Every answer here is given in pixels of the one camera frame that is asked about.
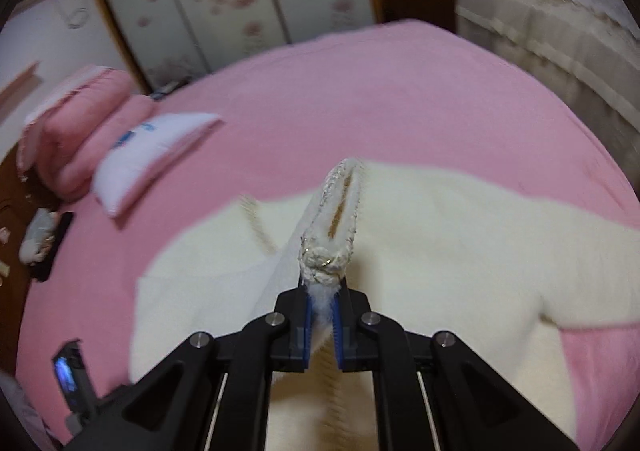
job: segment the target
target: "white blanket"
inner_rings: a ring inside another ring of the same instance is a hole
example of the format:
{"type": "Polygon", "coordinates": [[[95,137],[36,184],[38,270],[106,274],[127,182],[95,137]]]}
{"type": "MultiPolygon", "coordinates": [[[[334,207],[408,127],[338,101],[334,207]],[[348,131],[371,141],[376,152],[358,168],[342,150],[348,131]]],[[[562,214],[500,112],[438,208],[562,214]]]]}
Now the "white blanket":
{"type": "MultiPolygon", "coordinates": [[[[556,326],[640,321],[640,232],[465,174],[366,170],[350,287],[407,330],[457,333],[575,437],[556,326]]],[[[194,331],[224,335],[271,311],[297,284],[300,233],[317,201],[316,192],[259,205],[282,247],[274,256],[264,256],[240,201],[181,234],[139,281],[132,381],[194,331]]],[[[274,385],[268,449],[376,448],[368,375],[338,374],[329,348],[310,371],[274,385]]]]}

